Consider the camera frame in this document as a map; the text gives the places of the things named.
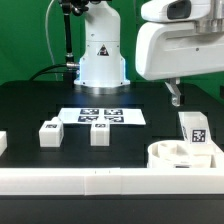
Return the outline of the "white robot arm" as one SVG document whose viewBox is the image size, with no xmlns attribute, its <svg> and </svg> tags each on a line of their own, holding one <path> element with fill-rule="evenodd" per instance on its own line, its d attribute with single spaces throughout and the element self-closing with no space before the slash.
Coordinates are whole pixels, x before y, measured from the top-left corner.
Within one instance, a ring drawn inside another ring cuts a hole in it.
<svg viewBox="0 0 224 224">
<path fill-rule="evenodd" d="M 164 80 L 179 106 L 185 76 L 224 70 L 224 0 L 150 0 L 141 7 L 135 68 L 146 80 Z M 97 94 L 130 83 L 120 54 L 120 16 L 106 2 L 91 2 L 85 15 L 85 53 L 77 85 Z"/>
</svg>

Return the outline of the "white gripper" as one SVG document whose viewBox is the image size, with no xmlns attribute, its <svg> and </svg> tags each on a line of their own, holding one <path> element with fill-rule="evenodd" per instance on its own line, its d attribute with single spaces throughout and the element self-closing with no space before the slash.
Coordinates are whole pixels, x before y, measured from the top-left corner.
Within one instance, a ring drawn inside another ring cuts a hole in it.
<svg viewBox="0 0 224 224">
<path fill-rule="evenodd" d="M 224 70 L 224 33 L 198 34 L 193 22 L 147 22 L 137 35 L 135 67 L 146 80 L 169 78 L 165 84 L 178 107 L 179 77 Z"/>
</svg>

